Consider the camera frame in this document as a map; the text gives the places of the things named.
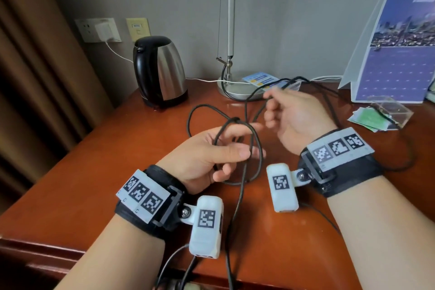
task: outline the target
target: stainless steel kettle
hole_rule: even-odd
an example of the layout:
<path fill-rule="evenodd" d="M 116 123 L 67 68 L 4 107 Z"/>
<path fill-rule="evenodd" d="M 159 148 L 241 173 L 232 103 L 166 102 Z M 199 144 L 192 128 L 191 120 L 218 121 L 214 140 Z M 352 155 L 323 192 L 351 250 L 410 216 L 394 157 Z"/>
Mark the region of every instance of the stainless steel kettle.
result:
<path fill-rule="evenodd" d="M 169 38 L 138 39 L 134 44 L 133 64 L 139 91 L 147 106 L 167 108 L 187 99 L 183 64 Z"/>

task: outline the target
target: lamp base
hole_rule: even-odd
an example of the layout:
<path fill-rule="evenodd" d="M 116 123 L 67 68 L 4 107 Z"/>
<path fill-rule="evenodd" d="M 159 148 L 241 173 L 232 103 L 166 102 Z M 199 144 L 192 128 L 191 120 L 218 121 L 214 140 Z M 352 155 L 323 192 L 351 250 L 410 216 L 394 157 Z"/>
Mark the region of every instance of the lamp base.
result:
<path fill-rule="evenodd" d="M 246 76 L 242 76 L 240 78 L 231 79 L 232 82 L 240 82 L 240 83 L 246 83 L 242 78 Z M 249 96 L 252 94 L 252 92 L 257 88 L 254 85 L 247 85 L 247 84 L 230 84 L 224 82 L 224 87 L 229 96 L 231 96 L 233 99 L 237 100 L 246 100 L 249 98 Z M 223 96 L 228 96 L 225 94 L 225 92 L 222 90 L 222 82 L 217 82 L 217 89 L 219 90 L 219 93 Z M 250 99 L 249 101 L 255 101 L 255 100 L 262 100 L 263 99 L 263 93 L 264 91 L 262 89 L 258 90 Z"/>

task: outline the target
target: wooden desk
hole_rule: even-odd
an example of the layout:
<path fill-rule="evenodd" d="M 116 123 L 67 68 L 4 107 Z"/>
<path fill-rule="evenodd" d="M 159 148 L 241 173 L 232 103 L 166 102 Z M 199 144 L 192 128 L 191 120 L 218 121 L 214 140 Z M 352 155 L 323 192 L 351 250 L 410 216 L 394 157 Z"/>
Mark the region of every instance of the wooden desk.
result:
<path fill-rule="evenodd" d="M 115 193 L 136 169 L 145 169 L 188 138 L 185 122 L 190 109 L 209 103 L 231 116 L 243 115 L 243 105 L 221 96 L 215 84 L 189 81 L 189 100 L 166 111 L 146 107 L 135 92 L 111 117 L 88 135 L 71 153 L 0 217 L 1 250 L 38 268 L 62 277 L 94 242 L 113 216 Z M 303 90 L 314 92 L 311 87 Z M 331 97 L 343 124 L 358 106 Z M 251 103 L 251 113 L 259 102 Z M 388 178 L 420 210 L 435 219 L 435 107 L 428 102 L 414 106 L 414 116 L 405 128 L 412 137 L 416 166 Z M 224 119 L 209 109 L 197 110 L 192 133 L 221 126 Z M 355 126 L 376 150 L 384 164 L 406 159 L 404 142 L 397 131 L 371 133 Z M 298 157 L 287 152 L 276 136 L 264 131 L 260 139 L 267 150 L 266 165 L 286 162 L 295 169 Z M 204 194 L 221 197 L 225 205 L 224 228 L 229 222 L 239 188 L 213 184 Z M 312 188 L 297 189 L 300 201 L 322 210 L 333 221 L 326 200 Z M 168 241 L 166 256 L 187 243 L 190 227 Z M 191 256 L 186 251 L 174 260 L 175 269 L 185 269 Z M 237 279 L 291 289 L 360 289 L 343 239 L 317 212 L 300 208 L 295 213 L 275 213 L 265 167 L 259 178 L 246 186 L 231 252 Z M 225 255 L 203 259 L 194 271 L 200 281 L 226 284 Z"/>

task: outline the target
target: brown curtain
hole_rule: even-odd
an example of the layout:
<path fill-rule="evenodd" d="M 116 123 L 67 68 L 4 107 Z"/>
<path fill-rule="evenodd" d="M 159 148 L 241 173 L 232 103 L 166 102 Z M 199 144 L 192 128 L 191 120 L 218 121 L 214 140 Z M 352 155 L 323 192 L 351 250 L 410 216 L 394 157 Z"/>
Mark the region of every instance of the brown curtain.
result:
<path fill-rule="evenodd" d="M 0 0 L 0 200 L 24 194 L 112 109 L 54 0 Z"/>

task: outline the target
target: acrylic box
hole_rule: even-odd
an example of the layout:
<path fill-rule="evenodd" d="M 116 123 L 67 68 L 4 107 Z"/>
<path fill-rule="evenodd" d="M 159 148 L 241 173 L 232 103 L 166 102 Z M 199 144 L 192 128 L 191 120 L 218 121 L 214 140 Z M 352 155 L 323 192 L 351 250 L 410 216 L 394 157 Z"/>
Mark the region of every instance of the acrylic box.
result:
<path fill-rule="evenodd" d="M 390 96 L 369 96 L 368 100 L 383 114 L 389 115 L 400 128 L 405 126 L 414 113 Z"/>

